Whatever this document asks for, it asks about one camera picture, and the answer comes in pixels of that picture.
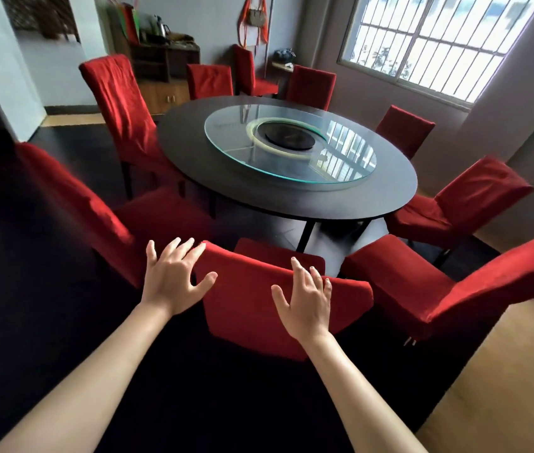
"round table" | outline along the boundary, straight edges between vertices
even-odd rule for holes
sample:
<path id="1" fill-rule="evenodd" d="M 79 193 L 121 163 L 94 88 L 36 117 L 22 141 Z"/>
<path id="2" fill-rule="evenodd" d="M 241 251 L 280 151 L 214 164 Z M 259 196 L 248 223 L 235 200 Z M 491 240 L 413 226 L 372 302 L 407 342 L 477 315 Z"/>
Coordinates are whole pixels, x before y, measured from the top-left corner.
<path id="1" fill-rule="evenodd" d="M 366 161 L 369 161 L 368 158 L 350 152 L 348 144 L 342 141 L 340 136 L 344 135 L 345 131 L 365 140 L 362 153 L 373 149 L 377 159 L 376 166 L 373 171 L 363 174 L 356 181 L 330 181 L 329 185 L 328 181 L 319 183 L 303 181 L 302 178 L 291 181 L 261 171 L 260 168 L 250 168 L 250 162 L 236 159 L 233 150 L 228 152 L 231 147 L 226 146 L 226 137 L 216 141 L 212 136 L 213 141 L 219 144 L 217 148 L 206 134 L 208 128 L 209 135 L 212 135 L 209 126 L 215 126 L 215 116 L 212 119 L 209 117 L 219 110 L 233 106 L 240 108 L 235 111 L 239 116 L 216 121 L 216 126 L 222 129 L 221 135 L 231 131 L 232 146 L 240 143 L 240 137 L 246 134 L 248 123 L 258 119 L 255 113 L 268 114 L 273 110 L 269 107 L 284 107 L 308 113 L 307 118 L 310 116 L 312 120 L 307 120 L 317 121 L 312 124 L 314 126 L 321 123 L 321 127 L 316 129 L 321 131 L 325 142 L 330 144 L 330 157 L 334 158 L 341 168 L 356 167 L 359 171 L 360 164 L 367 165 Z M 328 133 L 328 129 L 332 127 L 334 133 Z M 383 137 L 336 114 L 282 100 L 246 96 L 198 99 L 161 116 L 157 134 L 165 156 L 191 181 L 252 209 L 306 221 L 297 248 L 299 252 L 304 251 L 317 221 L 369 221 L 382 217 L 406 205 L 414 197 L 418 187 L 412 164 Z M 248 146 L 241 146 L 240 149 L 260 149 L 256 148 L 249 138 L 247 141 Z M 323 177 L 328 176 L 327 170 L 330 168 L 324 167 L 323 161 L 318 168 L 315 162 L 312 164 L 313 170 L 323 168 L 320 174 Z M 340 171 L 338 168 L 333 170 L 333 173 L 340 176 Z"/>

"table leg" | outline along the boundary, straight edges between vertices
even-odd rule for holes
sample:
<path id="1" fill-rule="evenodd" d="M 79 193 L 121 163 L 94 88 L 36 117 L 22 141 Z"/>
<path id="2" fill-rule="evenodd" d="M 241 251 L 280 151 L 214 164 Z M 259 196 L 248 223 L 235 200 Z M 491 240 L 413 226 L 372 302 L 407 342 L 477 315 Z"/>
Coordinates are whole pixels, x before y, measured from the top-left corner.
<path id="1" fill-rule="evenodd" d="M 304 252 L 305 248 L 307 247 L 308 239 L 311 236 L 311 232 L 313 232 L 313 227 L 315 227 L 315 220 L 308 220 L 305 224 L 305 228 L 302 231 L 301 240 L 298 242 L 298 246 L 296 247 L 297 252 Z"/>

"window frame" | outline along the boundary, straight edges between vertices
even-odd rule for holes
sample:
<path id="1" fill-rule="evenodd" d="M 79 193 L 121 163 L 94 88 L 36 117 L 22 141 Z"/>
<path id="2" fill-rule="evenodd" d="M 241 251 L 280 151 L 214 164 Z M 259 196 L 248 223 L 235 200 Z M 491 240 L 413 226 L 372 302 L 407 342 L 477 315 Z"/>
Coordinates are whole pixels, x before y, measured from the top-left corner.
<path id="1" fill-rule="evenodd" d="M 446 93 L 443 93 L 443 92 L 437 92 L 436 90 L 431 90 L 428 87 L 420 86 L 419 84 L 414 84 L 414 83 L 411 83 L 409 81 L 401 79 L 400 71 L 403 70 L 403 64 L 405 64 L 407 62 L 407 59 L 409 58 L 409 54 L 410 54 L 412 48 L 414 47 L 416 39 L 418 39 L 420 37 L 420 29 L 422 29 L 422 25 L 426 21 L 426 17 L 428 16 L 428 13 L 429 13 L 430 8 L 431 8 L 432 4 L 434 3 L 434 1 L 435 0 L 427 0 L 426 6 L 424 6 L 424 12 L 422 13 L 422 16 L 420 17 L 420 21 L 418 22 L 414 33 L 410 34 L 410 33 L 401 32 L 401 33 L 406 34 L 408 36 L 411 35 L 411 40 L 409 42 L 409 45 L 407 46 L 407 51 L 406 51 L 403 59 L 399 63 L 399 71 L 397 72 L 397 75 L 396 76 L 391 76 L 391 75 L 388 75 L 386 73 L 383 73 L 383 72 L 368 68 L 366 66 L 359 65 L 358 63 L 354 63 L 354 62 L 351 62 L 349 60 L 345 60 L 344 59 L 344 54 L 345 54 L 346 47 L 348 46 L 348 43 L 351 40 L 351 38 L 350 38 L 351 31 L 353 30 L 353 26 L 354 26 L 355 22 L 357 21 L 357 19 L 356 19 L 357 10 L 359 9 L 359 6 L 360 6 L 360 0 L 355 0 L 354 3 L 353 3 L 353 12 L 352 12 L 351 18 L 350 18 L 350 20 L 349 20 L 349 22 L 348 22 L 348 24 L 346 26 L 344 40 L 342 42 L 342 47 L 340 48 L 340 53 L 338 54 L 338 60 L 336 61 L 336 63 L 338 65 L 341 65 L 341 66 L 344 66 L 344 67 L 359 71 L 359 72 L 364 73 L 366 75 L 373 76 L 373 77 L 375 77 L 377 79 L 383 80 L 383 81 L 385 81 L 387 83 L 390 83 L 390 84 L 393 84 L 395 86 L 402 87 L 403 89 L 412 90 L 413 92 L 422 94 L 422 95 L 424 95 L 426 97 L 430 97 L 430 98 L 432 98 L 434 100 L 440 101 L 440 102 L 445 103 L 445 104 L 450 105 L 450 106 L 453 106 L 453 107 L 455 107 L 457 109 L 460 109 L 460 110 L 462 110 L 464 112 L 469 112 L 472 109 L 472 107 L 478 102 L 478 100 L 479 100 L 479 98 L 481 96 L 479 96 L 473 103 L 469 103 L 469 102 L 467 102 L 465 100 L 461 100 L 459 98 L 453 97 L 452 95 L 447 95 Z M 525 28 L 528 26 L 530 21 L 531 20 L 529 19 L 529 21 L 525 25 Z M 489 83 L 495 77 L 495 75 L 501 69 L 501 67 L 504 65 L 504 61 L 506 60 L 506 57 L 512 51 L 512 48 L 514 47 L 516 42 L 518 42 L 520 40 L 520 36 L 521 35 L 522 35 L 522 32 L 519 34 L 519 36 L 515 40 L 514 44 L 510 47 L 510 50 L 504 54 L 504 56 L 502 57 L 502 62 L 499 64 L 499 67 L 497 68 L 497 70 L 495 71 L 495 73 L 493 74 L 491 79 L 489 80 Z M 437 43 L 441 43 L 439 40 L 436 40 L 436 39 L 433 39 L 431 41 L 434 41 L 434 42 L 437 42 Z"/>

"black tabletop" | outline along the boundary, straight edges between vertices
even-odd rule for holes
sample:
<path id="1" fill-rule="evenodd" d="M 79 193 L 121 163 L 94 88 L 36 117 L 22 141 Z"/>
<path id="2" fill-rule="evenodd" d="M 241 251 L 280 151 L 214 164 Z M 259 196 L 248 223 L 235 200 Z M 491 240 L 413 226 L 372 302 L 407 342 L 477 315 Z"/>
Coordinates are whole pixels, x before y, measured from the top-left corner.
<path id="1" fill-rule="evenodd" d="M 215 111 L 238 105 L 283 106 L 335 121 L 369 140 L 377 166 L 356 185 L 338 190 L 308 190 L 294 182 L 256 171 L 232 159 L 207 138 L 205 121 Z M 301 220 L 362 220 L 404 206 L 415 194 L 414 167 L 391 143 L 373 131 L 333 113 L 261 97 L 215 97 L 191 101 L 161 117 L 162 151 L 193 182 L 243 205 Z"/>

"forearm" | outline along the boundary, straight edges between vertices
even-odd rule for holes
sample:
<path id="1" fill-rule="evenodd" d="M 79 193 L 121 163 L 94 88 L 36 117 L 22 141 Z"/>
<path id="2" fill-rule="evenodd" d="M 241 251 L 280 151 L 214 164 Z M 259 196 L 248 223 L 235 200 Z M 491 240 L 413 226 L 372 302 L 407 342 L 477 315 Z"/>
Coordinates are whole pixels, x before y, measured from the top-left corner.
<path id="1" fill-rule="evenodd" d="M 0 442 L 0 452 L 92 452 L 168 316 L 140 304 Z"/>
<path id="2" fill-rule="evenodd" d="M 333 335 L 304 345 L 342 419 L 356 452 L 426 450 L 348 359 Z"/>

